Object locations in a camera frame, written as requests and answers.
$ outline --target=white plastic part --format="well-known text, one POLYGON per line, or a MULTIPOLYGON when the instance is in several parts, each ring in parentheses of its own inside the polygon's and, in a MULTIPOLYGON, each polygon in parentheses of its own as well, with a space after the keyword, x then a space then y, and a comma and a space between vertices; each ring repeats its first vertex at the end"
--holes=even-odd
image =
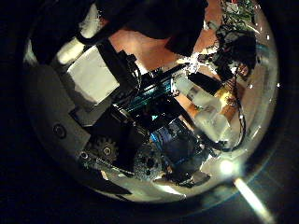
POLYGON ((237 134, 230 127, 227 118, 220 114, 222 109, 220 99, 204 91, 186 77, 178 77, 175 85, 195 105, 203 108, 194 118, 195 125, 212 141, 216 143, 228 141, 233 145, 237 134))
POLYGON ((230 124, 225 116, 216 114, 211 117, 206 110, 200 111, 195 116, 194 123, 209 139, 216 143, 222 140, 224 134, 230 129, 230 124))
POLYGON ((101 103, 120 83, 111 74, 97 47, 84 52, 68 69, 68 74, 75 82, 75 91, 95 105, 101 103))
POLYGON ((185 96, 188 96, 195 105, 202 108, 213 106, 216 109, 216 112, 221 112, 222 107, 220 99, 209 94, 186 77, 175 79, 175 85, 177 89, 185 96))
MULTIPOLYGON (((93 37, 101 28, 100 19, 96 5, 93 4, 89 10, 85 20, 80 24, 81 34, 86 38, 93 37)), ((84 45, 76 38, 66 43, 57 53, 57 58, 60 64, 68 64, 75 61, 82 53, 84 45)))

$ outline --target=bright light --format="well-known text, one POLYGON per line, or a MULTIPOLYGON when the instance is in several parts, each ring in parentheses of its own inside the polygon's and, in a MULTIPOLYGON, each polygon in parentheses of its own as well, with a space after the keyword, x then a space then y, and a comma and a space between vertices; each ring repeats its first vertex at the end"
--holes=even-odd
POLYGON ((234 173, 235 166, 232 161, 222 161, 221 162, 221 172, 224 175, 232 175, 234 173))
POLYGON ((276 223, 268 209, 263 205, 260 199, 252 192, 247 184, 240 178, 235 180, 235 186, 240 191, 245 200, 249 203, 255 214, 261 219, 262 223, 276 223))

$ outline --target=orange floor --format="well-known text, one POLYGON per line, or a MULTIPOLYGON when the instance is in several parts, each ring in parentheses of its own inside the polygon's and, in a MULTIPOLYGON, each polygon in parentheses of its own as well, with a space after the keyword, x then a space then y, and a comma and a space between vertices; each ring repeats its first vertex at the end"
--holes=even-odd
MULTIPOLYGON (((208 0, 206 21, 221 21, 221 0, 208 0)), ((216 37, 213 31, 202 31, 194 52, 211 46, 216 37)), ((139 32, 120 30, 114 34, 110 41, 116 51, 124 49, 129 54, 134 54, 139 62, 147 69, 152 70, 165 64, 174 62, 178 56, 164 46, 167 39, 157 40, 148 38, 139 32)))

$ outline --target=metal gear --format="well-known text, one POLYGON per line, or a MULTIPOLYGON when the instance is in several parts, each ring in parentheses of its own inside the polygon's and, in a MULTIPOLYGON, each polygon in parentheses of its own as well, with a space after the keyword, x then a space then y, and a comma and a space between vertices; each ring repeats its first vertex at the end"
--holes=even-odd
POLYGON ((135 177, 142 181, 152 181, 161 171, 162 160, 158 148, 152 143, 142 145, 135 154, 135 177))
POLYGON ((99 137, 93 144, 93 153, 95 153, 102 161, 112 164, 118 158, 118 148, 116 142, 110 138, 99 137))

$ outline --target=cable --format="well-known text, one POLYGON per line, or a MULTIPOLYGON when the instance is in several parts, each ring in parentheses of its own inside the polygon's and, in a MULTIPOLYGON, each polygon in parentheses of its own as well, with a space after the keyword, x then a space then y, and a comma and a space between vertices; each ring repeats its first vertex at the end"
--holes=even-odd
POLYGON ((240 137, 239 137, 239 142, 238 144, 233 147, 231 149, 231 151, 233 151, 234 149, 236 149, 237 147, 239 147, 245 139, 245 135, 246 135, 246 129, 247 129, 247 123, 246 123, 246 119, 245 119, 245 115, 244 115, 244 111, 243 111, 243 107, 242 104, 240 102, 240 99, 238 97, 238 92, 237 92, 237 69, 235 70, 235 76, 234 76, 235 82, 234 82, 234 96, 235 96, 235 101, 237 104, 237 110, 238 110, 238 119, 240 121, 240 137))

